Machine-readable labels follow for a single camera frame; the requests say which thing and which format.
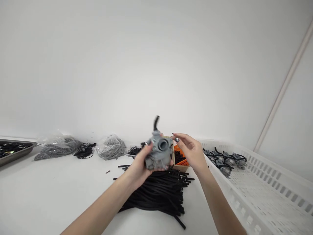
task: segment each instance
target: black cable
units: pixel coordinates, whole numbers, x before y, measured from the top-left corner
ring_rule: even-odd
[[[215,152],[217,152],[218,154],[220,154],[221,156],[223,156],[223,154],[220,153],[220,152],[216,149],[216,147],[214,147],[214,149],[215,149]]]
[[[233,169],[233,167],[231,167],[229,164],[227,163],[223,163],[224,165],[219,165],[219,166],[216,166],[218,169],[220,169],[221,167],[228,167],[229,169]]]
[[[159,120],[160,116],[157,116],[156,119],[154,120],[154,126],[153,126],[153,130],[157,131],[157,122]]]
[[[130,150],[128,150],[129,155],[137,155],[141,151],[141,148],[138,148],[137,146],[131,147]]]
[[[244,160],[245,162],[247,161],[247,158],[243,155],[240,155],[240,154],[237,154],[238,156],[242,157],[242,158],[239,158],[237,159],[237,161],[240,161],[240,160]]]
[[[78,148],[78,151],[74,154],[78,159],[87,159],[91,158],[94,154],[92,152],[92,149],[96,147],[96,143],[94,144],[81,144]]]

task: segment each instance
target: bag of gray parts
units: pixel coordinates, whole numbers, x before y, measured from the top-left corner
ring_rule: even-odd
[[[57,158],[74,153],[81,142],[74,139],[71,135],[58,135],[48,138],[40,153],[35,156],[34,160],[43,160]]]
[[[124,155],[125,144],[115,134],[111,134],[98,141],[96,149],[99,157],[104,160],[110,160]]]

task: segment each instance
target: gray carburetor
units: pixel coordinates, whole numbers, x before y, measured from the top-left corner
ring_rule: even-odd
[[[173,154],[173,141],[169,138],[163,138],[161,132],[157,129],[157,122],[159,116],[154,121],[154,130],[152,137],[142,143],[142,145],[153,143],[152,151],[146,157],[146,168],[149,170],[153,169],[167,169],[167,166],[171,163],[171,154]]]

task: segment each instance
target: white plastic crate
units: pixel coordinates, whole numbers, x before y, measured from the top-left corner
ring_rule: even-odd
[[[234,166],[227,179],[206,157],[228,203],[248,234],[313,234],[313,183],[255,152],[218,140],[200,140],[202,147],[241,154],[245,170]]]

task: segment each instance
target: hand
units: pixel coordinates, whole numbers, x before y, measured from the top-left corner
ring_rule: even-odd
[[[127,177],[131,180],[133,190],[139,188],[145,180],[154,171],[165,171],[164,169],[148,170],[144,164],[146,156],[151,152],[153,143],[145,145],[144,148],[137,154],[133,163],[128,167],[127,171],[121,177]]]
[[[208,169],[208,165],[204,158],[201,143],[187,134],[173,133],[171,139],[179,139],[177,145],[184,152],[189,165],[193,168],[195,173],[199,173],[204,169]]]

